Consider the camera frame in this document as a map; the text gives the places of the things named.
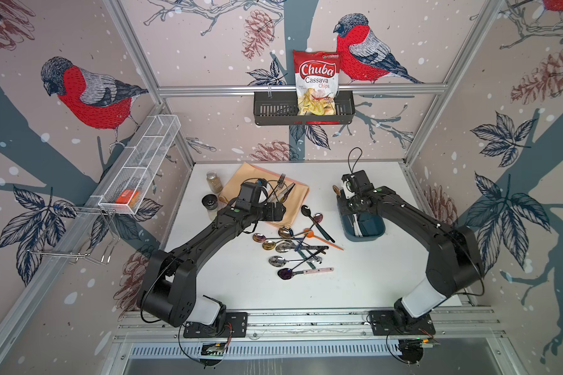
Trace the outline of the teal plastic storage box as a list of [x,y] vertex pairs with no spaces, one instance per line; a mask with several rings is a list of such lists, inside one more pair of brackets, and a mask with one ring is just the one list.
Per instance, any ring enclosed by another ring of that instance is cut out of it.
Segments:
[[[353,213],[349,211],[348,201],[341,197],[336,197],[337,208],[339,210],[342,230],[345,237],[351,242],[371,242],[386,233],[386,225],[380,216],[372,215],[367,212]],[[358,215],[362,237],[356,237],[353,230],[353,214]]]

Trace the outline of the white ceramic spoon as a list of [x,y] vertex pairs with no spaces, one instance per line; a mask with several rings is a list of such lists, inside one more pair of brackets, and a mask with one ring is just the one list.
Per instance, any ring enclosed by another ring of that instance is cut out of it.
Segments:
[[363,236],[363,234],[361,232],[360,225],[359,225],[359,220],[358,220],[357,214],[353,214],[353,230],[354,230],[354,235],[356,237],[362,237]]

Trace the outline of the black spoon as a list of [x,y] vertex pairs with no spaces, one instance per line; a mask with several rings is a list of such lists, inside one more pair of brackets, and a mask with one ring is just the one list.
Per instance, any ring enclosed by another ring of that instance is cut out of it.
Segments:
[[320,224],[319,221],[317,221],[314,216],[311,214],[311,209],[309,206],[307,205],[302,205],[300,207],[300,212],[305,216],[308,217],[309,219],[311,219],[311,221],[313,222],[313,224],[316,226],[316,228],[320,231],[320,233],[324,236],[324,239],[327,241],[330,241],[331,243],[335,243],[336,241],[333,239],[333,237],[322,227],[322,225]]

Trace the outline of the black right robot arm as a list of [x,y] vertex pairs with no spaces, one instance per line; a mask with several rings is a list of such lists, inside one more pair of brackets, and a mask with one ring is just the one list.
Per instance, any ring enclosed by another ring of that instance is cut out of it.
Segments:
[[423,280],[394,304],[400,324],[422,318],[459,291],[483,282],[483,261],[468,226],[450,226],[409,204],[391,188],[374,187],[364,170],[342,175],[337,202],[342,215],[369,214],[389,220],[428,251]]

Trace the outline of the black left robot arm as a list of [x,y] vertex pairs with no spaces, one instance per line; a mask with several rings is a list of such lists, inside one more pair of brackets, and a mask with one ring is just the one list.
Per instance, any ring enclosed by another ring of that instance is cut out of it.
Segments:
[[280,222],[286,214],[281,202],[261,199],[266,188],[244,182],[239,195],[217,212],[214,221],[194,238],[170,252],[154,252],[145,269],[137,307],[178,328],[208,308],[197,297],[197,276],[203,266],[228,242],[259,222]]

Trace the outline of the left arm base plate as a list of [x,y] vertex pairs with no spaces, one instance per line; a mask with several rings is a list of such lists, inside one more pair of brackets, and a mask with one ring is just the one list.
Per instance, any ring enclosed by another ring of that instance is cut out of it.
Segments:
[[182,329],[183,338],[244,338],[247,312],[221,313],[211,325],[190,322]]

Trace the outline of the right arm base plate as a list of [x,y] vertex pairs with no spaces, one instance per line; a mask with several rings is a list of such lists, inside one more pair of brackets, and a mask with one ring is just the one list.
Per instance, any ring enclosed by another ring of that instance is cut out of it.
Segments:
[[368,312],[365,321],[375,336],[386,335],[427,335],[434,336],[436,329],[429,314],[412,318],[394,309],[380,309]]

